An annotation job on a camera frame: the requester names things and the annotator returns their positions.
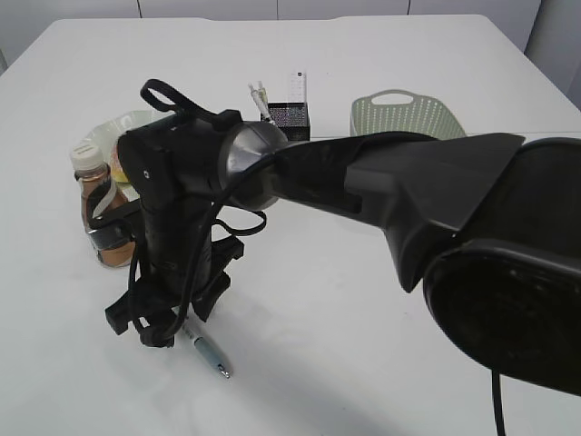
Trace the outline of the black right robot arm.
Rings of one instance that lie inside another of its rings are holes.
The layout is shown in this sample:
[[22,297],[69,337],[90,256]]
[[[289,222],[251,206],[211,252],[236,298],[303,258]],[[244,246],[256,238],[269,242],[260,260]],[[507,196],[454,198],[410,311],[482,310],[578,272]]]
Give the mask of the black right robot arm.
[[580,142],[515,134],[439,140],[386,132],[293,143],[238,113],[179,113],[123,134],[140,200],[144,276],[107,310],[146,345],[171,345],[228,288],[211,229],[232,206],[280,199],[380,229],[404,291],[421,286],[439,328],[491,371],[580,392]]

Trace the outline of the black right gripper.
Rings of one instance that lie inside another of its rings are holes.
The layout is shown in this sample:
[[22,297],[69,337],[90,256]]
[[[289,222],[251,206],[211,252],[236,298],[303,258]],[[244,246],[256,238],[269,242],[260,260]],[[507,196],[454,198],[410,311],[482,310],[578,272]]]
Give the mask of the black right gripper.
[[[144,237],[137,242],[147,262],[143,265],[145,277],[133,288],[133,313],[140,317],[137,331],[146,347],[175,345],[175,335],[166,336],[175,321],[169,315],[181,302],[191,251],[211,205],[207,200],[187,196],[157,211],[141,206]],[[243,254],[244,245],[234,236],[217,242],[206,238],[191,299],[201,321],[208,321],[214,305],[231,286],[224,269]]]

